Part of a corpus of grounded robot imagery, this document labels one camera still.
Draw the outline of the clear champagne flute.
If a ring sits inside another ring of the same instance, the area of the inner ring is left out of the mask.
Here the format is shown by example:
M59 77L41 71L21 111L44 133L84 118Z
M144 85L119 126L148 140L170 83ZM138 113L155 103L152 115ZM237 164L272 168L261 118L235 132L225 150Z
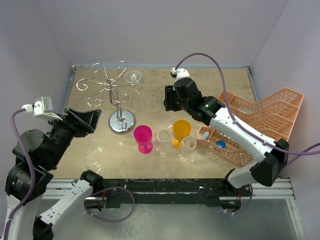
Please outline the clear champagne flute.
M125 73L124 79L131 87L134 87L134 93L139 95L138 85L142 81L142 73L138 70L129 70Z
M168 129L169 129L170 131L173 130L173 125L174 125L175 121L176 121L176 120L175 120L174 117L170 118L170 120L168 121L167 127L168 127Z

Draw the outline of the pink plastic wine glass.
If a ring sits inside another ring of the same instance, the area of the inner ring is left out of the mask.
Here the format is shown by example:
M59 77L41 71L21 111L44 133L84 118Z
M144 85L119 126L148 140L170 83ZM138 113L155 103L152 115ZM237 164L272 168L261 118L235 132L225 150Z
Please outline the pink plastic wine glass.
M147 125L139 125L133 132L134 139L138 144L138 150L142 154L149 154L153 150L152 129Z

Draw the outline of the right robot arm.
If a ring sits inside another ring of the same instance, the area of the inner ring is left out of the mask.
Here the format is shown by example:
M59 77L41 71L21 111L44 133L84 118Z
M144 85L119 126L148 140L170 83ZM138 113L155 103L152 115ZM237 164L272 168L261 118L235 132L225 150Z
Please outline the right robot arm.
M287 165L289 143L286 140L262 134L230 113L217 98L202 96L189 77L164 87L163 105L167 112L183 110L194 120L227 135L253 157L253 163L232 170L225 177L222 190L228 196L253 183L271 187Z

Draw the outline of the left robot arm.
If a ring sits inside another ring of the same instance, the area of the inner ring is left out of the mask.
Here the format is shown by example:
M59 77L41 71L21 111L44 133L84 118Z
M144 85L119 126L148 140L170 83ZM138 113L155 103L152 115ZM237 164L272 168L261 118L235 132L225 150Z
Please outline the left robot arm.
M101 110L80 112L66 108L64 114L52 113L48 133L32 129L18 133L15 117L22 112L35 113L28 105L15 111L10 117L17 145L12 153L15 165L9 171L5 192L7 194L6 223L3 240L52 240L59 221L72 209L72 205L84 200L89 194L98 196L103 191L103 177L87 170L75 186L46 212L37 215L39 204L53 178L52 170L74 138L83 138L95 132Z

